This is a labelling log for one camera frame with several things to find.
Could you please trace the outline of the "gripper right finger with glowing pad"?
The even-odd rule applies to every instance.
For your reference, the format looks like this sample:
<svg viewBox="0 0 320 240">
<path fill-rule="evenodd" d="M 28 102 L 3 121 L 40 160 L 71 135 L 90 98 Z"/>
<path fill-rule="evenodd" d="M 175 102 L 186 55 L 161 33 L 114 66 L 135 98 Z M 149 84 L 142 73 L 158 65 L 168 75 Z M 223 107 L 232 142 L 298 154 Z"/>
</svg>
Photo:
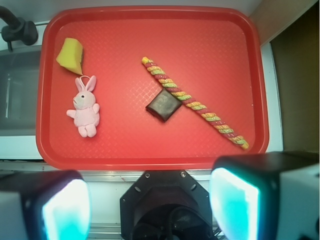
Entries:
<svg viewBox="0 0 320 240">
<path fill-rule="evenodd" d="M 317 240 L 320 155 L 279 151 L 222 156 L 212 167 L 209 199 L 229 240 Z"/>
</svg>

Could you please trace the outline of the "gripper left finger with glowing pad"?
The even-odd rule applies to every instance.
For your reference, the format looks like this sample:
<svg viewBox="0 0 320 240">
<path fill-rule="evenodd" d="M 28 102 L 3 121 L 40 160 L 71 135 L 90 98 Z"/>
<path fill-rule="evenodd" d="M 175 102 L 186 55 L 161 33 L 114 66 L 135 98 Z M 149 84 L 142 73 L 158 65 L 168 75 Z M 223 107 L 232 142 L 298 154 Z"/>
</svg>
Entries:
<svg viewBox="0 0 320 240">
<path fill-rule="evenodd" d="M 91 220 L 89 186 L 76 170 L 0 177 L 2 240 L 85 240 Z"/>
</svg>

